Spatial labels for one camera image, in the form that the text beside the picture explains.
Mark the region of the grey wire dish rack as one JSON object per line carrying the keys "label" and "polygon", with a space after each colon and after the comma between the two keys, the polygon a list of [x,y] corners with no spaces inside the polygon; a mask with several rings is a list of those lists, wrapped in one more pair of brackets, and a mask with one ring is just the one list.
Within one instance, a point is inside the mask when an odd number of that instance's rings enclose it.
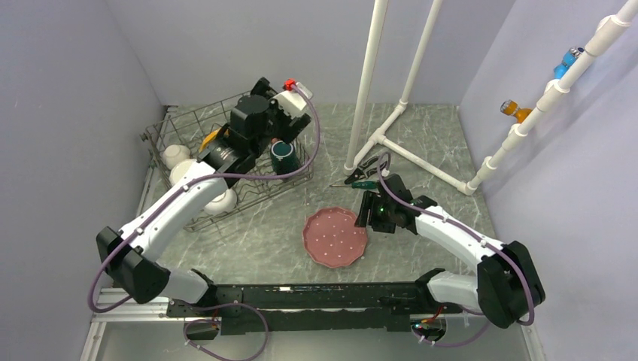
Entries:
{"label": "grey wire dish rack", "polygon": [[[171,105],[166,108],[162,121],[148,126],[140,137],[150,154],[146,184],[141,197],[141,213],[148,209],[171,188],[170,169],[162,155],[170,145],[187,147],[191,156],[196,156],[205,137],[218,130],[230,116],[231,108],[242,96],[240,94],[213,102],[209,105]],[[240,214],[268,199],[272,199],[295,187],[309,182],[314,176],[309,166],[304,172],[285,180],[239,180],[232,189],[237,195],[236,206],[228,212],[210,215],[200,211],[188,220],[184,229],[195,232],[213,226],[226,218]]]}

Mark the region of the white scalloped small bowl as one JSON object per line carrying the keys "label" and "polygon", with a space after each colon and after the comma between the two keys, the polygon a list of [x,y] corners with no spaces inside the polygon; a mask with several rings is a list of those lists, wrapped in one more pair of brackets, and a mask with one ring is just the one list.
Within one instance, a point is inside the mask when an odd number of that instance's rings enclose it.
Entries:
{"label": "white scalloped small bowl", "polygon": [[168,170],[190,158],[190,149],[184,145],[171,144],[160,154],[161,160]]}

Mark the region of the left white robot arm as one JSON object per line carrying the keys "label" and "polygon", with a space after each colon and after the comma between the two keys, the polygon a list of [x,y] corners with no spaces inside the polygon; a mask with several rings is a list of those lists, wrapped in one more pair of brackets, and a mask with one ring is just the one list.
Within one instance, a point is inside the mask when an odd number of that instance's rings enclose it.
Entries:
{"label": "left white robot arm", "polygon": [[231,109],[228,120],[199,151],[184,176],[143,214],[115,230],[106,226],[96,243],[107,274],[138,304],[158,296],[179,299],[205,316],[218,305],[217,286],[192,269],[158,264],[175,235],[204,207],[240,179],[256,180],[252,169],[272,140],[290,143],[309,124],[321,134],[312,92],[289,79],[277,93],[261,78]]}

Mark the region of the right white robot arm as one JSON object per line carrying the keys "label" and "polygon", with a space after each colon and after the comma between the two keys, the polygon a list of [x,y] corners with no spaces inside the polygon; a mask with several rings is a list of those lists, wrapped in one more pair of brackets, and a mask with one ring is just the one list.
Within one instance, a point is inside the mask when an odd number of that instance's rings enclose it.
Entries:
{"label": "right white robot arm", "polygon": [[457,275],[435,268],[420,276],[414,294],[419,309],[432,312],[455,304],[482,314],[501,329],[534,321],[534,309],[546,295],[530,252],[521,242],[503,243],[472,229],[434,199],[414,197],[397,174],[373,186],[363,193],[357,227],[387,234],[406,229],[436,242],[474,273]]}

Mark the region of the red plate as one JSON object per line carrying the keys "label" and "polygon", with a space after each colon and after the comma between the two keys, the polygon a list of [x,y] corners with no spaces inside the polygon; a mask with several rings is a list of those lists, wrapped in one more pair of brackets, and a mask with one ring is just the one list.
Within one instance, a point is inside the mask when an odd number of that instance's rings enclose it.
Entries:
{"label": "red plate", "polygon": [[302,230],[306,253],[327,268],[347,267],[360,259],[368,243],[366,229],[355,226],[357,215],[328,207],[309,216]]}

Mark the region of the dark green mug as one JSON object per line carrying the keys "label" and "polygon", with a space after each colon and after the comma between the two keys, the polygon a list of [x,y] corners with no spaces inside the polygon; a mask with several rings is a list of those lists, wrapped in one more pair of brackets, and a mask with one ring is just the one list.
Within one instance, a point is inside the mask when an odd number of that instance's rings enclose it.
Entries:
{"label": "dark green mug", "polygon": [[301,165],[296,155],[296,148],[292,143],[276,141],[270,148],[270,159],[273,171],[277,175],[297,171]]}

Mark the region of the floral scalloped small plate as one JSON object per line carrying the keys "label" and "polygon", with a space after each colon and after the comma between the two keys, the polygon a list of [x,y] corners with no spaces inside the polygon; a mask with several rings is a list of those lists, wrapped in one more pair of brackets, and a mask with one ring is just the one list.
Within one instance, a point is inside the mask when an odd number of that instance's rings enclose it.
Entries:
{"label": "floral scalloped small plate", "polygon": [[169,182],[172,187],[176,185],[183,187],[193,179],[200,177],[204,171],[205,168],[202,167],[202,163],[197,162],[195,159],[185,159],[171,170]]}

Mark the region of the yellow polka dot plate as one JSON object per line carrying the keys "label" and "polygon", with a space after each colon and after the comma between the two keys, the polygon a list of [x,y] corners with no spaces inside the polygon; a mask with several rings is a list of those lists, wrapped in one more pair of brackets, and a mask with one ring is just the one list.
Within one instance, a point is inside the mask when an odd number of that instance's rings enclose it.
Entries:
{"label": "yellow polka dot plate", "polygon": [[215,129],[213,132],[209,133],[208,135],[204,137],[202,143],[199,146],[198,152],[201,153],[210,143],[212,143],[213,141],[217,139],[220,139],[220,140],[225,139],[228,135],[228,132],[229,130],[225,126]]}

